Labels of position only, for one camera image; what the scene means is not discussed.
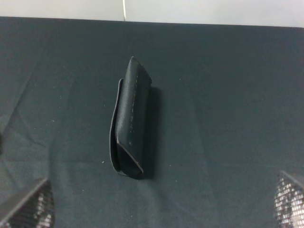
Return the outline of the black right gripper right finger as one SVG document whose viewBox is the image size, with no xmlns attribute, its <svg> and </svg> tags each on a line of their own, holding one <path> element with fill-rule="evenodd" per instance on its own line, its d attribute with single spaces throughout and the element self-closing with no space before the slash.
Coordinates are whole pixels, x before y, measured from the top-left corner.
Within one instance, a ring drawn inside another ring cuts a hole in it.
<svg viewBox="0 0 304 228">
<path fill-rule="evenodd" d="M 278 228 L 304 227 L 304 177 L 281 171 L 274 197 Z"/>
</svg>

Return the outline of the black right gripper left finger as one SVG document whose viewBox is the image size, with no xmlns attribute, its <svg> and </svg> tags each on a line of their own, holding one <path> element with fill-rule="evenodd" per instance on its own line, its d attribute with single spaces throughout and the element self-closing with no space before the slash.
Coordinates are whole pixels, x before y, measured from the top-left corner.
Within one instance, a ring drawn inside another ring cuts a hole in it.
<svg viewBox="0 0 304 228">
<path fill-rule="evenodd" d="M 0 204 L 2 228 L 52 228 L 55 204 L 52 186 L 39 178 Z"/>
</svg>

